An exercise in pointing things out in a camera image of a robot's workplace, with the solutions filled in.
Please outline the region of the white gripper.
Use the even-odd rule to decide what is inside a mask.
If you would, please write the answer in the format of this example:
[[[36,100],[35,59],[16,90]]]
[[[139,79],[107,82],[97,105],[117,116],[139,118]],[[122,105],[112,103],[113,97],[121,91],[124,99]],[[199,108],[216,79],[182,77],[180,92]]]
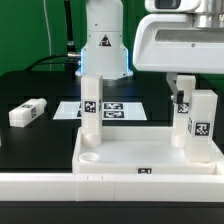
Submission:
[[[224,74],[224,30],[198,29],[186,14],[151,14],[138,25],[133,65],[139,71],[168,72],[171,100],[182,104],[177,73]]]

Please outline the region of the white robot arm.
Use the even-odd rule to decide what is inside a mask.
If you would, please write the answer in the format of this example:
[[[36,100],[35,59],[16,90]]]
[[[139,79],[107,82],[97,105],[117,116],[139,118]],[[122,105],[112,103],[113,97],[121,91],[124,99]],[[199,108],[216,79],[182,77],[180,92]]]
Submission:
[[[123,45],[121,0],[86,0],[87,42],[80,77],[101,75],[112,84],[139,71],[165,72],[173,101],[184,91],[178,74],[224,74],[224,0],[145,0],[148,15],[139,23],[133,53]]]

